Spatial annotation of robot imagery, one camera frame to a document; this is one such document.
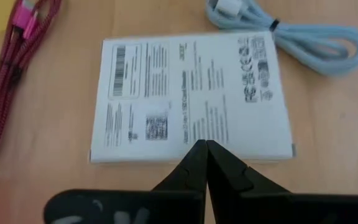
usb cable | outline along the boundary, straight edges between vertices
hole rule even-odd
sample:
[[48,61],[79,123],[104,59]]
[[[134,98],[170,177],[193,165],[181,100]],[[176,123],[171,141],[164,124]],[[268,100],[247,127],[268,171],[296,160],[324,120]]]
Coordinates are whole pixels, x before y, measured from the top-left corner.
[[[206,13],[221,29],[270,28],[279,47],[320,74],[340,77],[358,68],[358,29],[354,27],[278,23],[253,0],[210,0]],[[338,40],[352,43],[356,52],[351,55]]]
[[[39,0],[32,5],[26,0],[16,0],[14,3],[0,53],[0,138],[22,73],[44,39],[61,1]],[[45,4],[49,10],[40,19],[38,10]]]

qr code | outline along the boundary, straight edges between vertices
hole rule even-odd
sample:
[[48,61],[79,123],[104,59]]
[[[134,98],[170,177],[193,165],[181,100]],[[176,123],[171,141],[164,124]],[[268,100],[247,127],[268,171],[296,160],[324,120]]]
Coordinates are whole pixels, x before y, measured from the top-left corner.
[[168,139],[168,116],[146,117],[146,140]]

barcode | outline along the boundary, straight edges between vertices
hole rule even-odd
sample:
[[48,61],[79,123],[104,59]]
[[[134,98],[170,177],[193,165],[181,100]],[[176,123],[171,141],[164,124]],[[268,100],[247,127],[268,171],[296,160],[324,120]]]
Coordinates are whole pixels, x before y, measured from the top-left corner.
[[122,96],[122,86],[124,84],[125,67],[125,46],[117,47],[116,72],[114,76],[113,96]]
[[146,140],[168,139],[168,116],[146,117]]

light blue cable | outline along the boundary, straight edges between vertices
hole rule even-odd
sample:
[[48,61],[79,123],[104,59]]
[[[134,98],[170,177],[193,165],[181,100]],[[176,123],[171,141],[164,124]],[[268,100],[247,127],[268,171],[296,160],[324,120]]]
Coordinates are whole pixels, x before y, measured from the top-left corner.
[[[274,19],[253,0],[243,0],[239,17],[214,10],[207,1],[210,21],[221,29],[268,30]],[[279,23],[273,32],[276,44],[304,65],[329,77],[340,77],[358,68],[358,29],[329,25],[290,25]],[[349,55],[346,46],[337,40],[354,44],[356,52]]]

wooden surface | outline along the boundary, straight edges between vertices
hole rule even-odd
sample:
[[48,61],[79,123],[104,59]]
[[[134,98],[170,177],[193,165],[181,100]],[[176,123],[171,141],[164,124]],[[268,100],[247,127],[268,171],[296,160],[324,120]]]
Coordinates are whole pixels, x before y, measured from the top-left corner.
[[[259,2],[287,22],[358,26],[358,0]],[[215,30],[203,0],[65,0],[0,143],[0,223],[41,223],[47,200],[65,189],[148,190],[161,181],[174,164],[88,162],[101,41]],[[328,79],[278,57],[298,156],[251,165],[293,192],[358,194],[358,71]],[[210,204],[206,213],[211,223]]]

